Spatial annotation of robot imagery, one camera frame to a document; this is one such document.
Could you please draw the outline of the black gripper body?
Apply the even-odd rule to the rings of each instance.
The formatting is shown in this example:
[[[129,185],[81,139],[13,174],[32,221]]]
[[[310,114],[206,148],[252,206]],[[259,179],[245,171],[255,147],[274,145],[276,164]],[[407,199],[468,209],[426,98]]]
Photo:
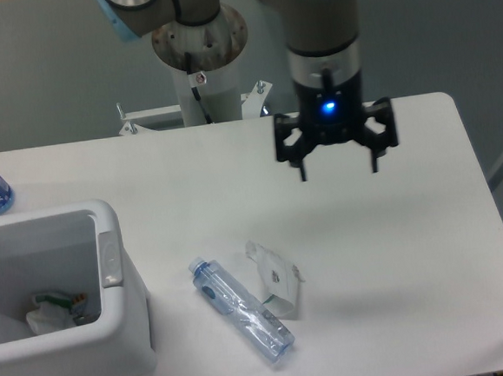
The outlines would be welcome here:
[[[363,143],[361,71],[330,89],[294,83],[301,131],[297,148],[355,141]]]

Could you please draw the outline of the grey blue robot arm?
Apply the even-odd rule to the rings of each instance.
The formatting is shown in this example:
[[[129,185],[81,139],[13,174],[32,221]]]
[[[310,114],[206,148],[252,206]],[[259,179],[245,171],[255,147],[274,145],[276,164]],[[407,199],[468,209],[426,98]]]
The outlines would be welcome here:
[[[96,0],[122,40],[148,36],[173,72],[185,125],[242,117],[234,65],[247,40],[240,12],[221,0]],[[304,168],[317,146],[357,142],[373,160],[399,138],[386,97],[365,106],[356,0],[257,0],[280,17],[299,113],[274,117],[279,162]]]

